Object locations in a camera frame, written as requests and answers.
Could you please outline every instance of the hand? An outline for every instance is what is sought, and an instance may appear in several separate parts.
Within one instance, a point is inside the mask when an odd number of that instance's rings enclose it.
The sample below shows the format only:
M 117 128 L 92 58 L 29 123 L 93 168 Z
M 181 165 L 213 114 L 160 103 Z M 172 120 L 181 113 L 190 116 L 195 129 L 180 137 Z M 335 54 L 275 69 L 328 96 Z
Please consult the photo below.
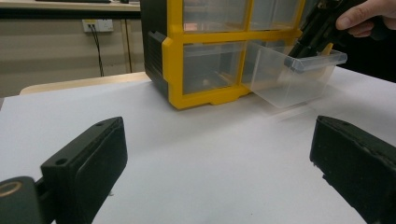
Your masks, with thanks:
M 374 24 L 367 21 L 372 17 L 382 16 L 390 30 L 396 30 L 396 0 L 367 0 L 350 8 L 336 21 L 338 30 L 346 30 L 355 37 L 366 37 L 371 34 Z

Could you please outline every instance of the plastic drawer organizer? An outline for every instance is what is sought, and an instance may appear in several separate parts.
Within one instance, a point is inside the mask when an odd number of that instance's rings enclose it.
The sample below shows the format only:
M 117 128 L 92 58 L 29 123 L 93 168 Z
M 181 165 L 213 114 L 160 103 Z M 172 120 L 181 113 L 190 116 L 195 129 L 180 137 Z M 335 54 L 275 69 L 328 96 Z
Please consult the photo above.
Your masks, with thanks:
M 318 97 L 346 55 L 296 60 L 285 47 L 301 35 L 314 3 L 141 1 L 146 73 L 176 108 L 223 104 L 251 91 L 280 107 Z

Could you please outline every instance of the yellow frame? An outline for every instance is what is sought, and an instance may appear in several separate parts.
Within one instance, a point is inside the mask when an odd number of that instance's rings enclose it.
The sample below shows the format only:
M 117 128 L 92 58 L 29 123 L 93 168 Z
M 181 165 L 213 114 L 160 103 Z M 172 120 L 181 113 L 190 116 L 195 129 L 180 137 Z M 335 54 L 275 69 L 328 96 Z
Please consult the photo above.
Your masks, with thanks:
M 300 0 L 295 24 L 290 30 L 282 31 L 249 31 L 249 21 L 254 0 L 247 3 L 247 20 L 242 32 L 189 34 L 183 29 L 183 0 L 167 0 L 167 37 L 163 41 L 163 78 L 168 83 L 168 100 L 176 108 L 186 108 L 195 105 L 219 105 L 237 100 L 240 96 L 250 93 L 242 85 L 243 61 L 245 51 L 242 51 L 240 67 L 235 85 L 211 91 L 201 91 L 183 95 L 183 47 L 191 43 L 221 43 L 228 41 L 247 41 L 260 39 L 263 41 L 285 40 L 292 43 L 301 35 L 298 29 L 305 0 Z

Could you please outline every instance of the transparent drawer front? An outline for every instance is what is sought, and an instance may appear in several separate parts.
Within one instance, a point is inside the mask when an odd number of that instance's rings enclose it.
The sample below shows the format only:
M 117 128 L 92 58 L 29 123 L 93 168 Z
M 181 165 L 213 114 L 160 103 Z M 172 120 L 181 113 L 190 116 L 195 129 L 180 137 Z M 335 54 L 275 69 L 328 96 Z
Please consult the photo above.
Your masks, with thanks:
M 266 48 L 247 44 L 243 83 L 277 107 L 286 107 L 319 97 L 332 70 L 347 61 L 347 55 L 332 50 L 329 55 L 294 59 L 292 47 Z
M 248 0 L 184 0 L 185 32 L 210 33 L 244 30 Z
M 287 30 L 294 26 L 301 0 L 254 0 L 250 30 Z
M 243 47 L 243 42 L 186 45 L 183 56 L 183 93 L 234 85 Z

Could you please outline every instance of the black cable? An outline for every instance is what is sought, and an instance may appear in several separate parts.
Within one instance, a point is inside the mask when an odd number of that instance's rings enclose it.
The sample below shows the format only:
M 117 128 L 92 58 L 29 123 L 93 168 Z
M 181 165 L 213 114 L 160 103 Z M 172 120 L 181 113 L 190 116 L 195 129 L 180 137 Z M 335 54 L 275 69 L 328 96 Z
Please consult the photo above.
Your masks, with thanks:
M 91 29 L 93 38 L 95 39 L 96 47 L 97 47 L 97 49 L 98 49 L 100 76 L 101 76 L 101 77 L 104 77 L 105 74 L 104 74 L 104 72 L 103 72 L 102 57 L 101 57 L 101 55 L 100 55 L 99 38 L 98 38 L 98 35 L 97 35 L 97 32 L 96 32 L 96 28 L 95 28 L 94 25 L 90 25 L 90 24 L 88 25 L 88 27 L 90 27 L 90 29 Z

